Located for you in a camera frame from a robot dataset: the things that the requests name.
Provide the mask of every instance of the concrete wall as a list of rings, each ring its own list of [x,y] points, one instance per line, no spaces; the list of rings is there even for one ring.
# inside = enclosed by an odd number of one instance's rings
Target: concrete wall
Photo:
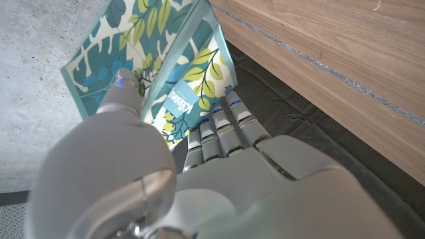
[[[106,0],[0,2],[0,193],[25,191],[81,117],[59,72]]]

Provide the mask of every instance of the dark floor mat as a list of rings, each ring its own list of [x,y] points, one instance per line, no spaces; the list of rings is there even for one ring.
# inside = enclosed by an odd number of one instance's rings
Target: dark floor mat
[[[270,135],[290,135],[346,167],[407,238],[425,238],[425,187],[323,113],[243,52],[229,51],[239,85],[234,91]],[[173,152],[183,170],[187,142]]]

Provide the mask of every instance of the wood grain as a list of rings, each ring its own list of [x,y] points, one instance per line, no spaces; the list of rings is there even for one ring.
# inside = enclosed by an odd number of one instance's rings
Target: wood grain
[[[215,13],[227,40],[425,185],[425,127],[223,12]]]
[[[378,2],[211,0],[425,119],[425,1]]]

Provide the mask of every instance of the robotic hand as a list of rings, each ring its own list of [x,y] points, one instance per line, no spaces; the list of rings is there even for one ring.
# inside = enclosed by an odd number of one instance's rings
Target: robotic hand
[[[97,114],[47,155],[30,195],[35,238],[402,238],[347,170],[271,138],[234,92],[189,134],[177,175],[140,121],[138,89],[120,69]]]

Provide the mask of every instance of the kleenex logo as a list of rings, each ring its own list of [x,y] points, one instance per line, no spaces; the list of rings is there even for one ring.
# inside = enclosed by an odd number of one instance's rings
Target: kleenex logo
[[[187,103],[184,99],[182,99],[174,90],[170,91],[170,94],[168,94],[168,98],[170,98],[174,103],[176,103],[179,107],[177,110],[181,112],[187,112],[188,114],[191,113],[193,104]]]
[[[185,112],[191,113],[193,104],[198,100],[199,97],[192,88],[184,80],[180,80],[168,94],[163,106],[177,118]]]

